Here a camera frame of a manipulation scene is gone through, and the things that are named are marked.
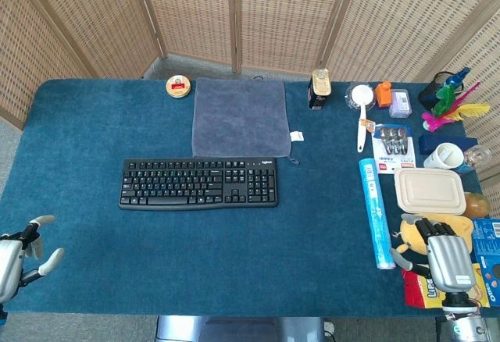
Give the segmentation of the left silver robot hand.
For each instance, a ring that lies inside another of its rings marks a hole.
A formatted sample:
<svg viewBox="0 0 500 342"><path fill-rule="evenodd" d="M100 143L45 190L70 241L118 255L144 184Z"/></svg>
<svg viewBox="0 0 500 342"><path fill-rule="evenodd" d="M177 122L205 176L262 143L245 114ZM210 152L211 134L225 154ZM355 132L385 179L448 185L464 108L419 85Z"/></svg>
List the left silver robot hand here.
<svg viewBox="0 0 500 342"><path fill-rule="evenodd" d="M65 250L57 248L38 268L27 272L23 270L26 257L41 259L44 245L38 229L54 221L54 215L38 216L24 230L1 235L1 305L11 301L20 287L47 276L62 261Z"/></svg>

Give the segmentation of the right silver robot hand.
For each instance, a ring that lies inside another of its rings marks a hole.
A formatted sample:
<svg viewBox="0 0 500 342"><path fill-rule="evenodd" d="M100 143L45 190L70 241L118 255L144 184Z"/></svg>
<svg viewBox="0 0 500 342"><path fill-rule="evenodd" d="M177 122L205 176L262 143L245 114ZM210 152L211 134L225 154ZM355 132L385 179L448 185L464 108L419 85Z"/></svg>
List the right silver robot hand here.
<svg viewBox="0 0 500 342"><path fill-rule="evenodd" d="M447 224L417 216L414 221L427 250L428 267L405 259L395 248L391 257L402 269L432 279L446 294L467 293L476 277L466 241Z"/></svg>

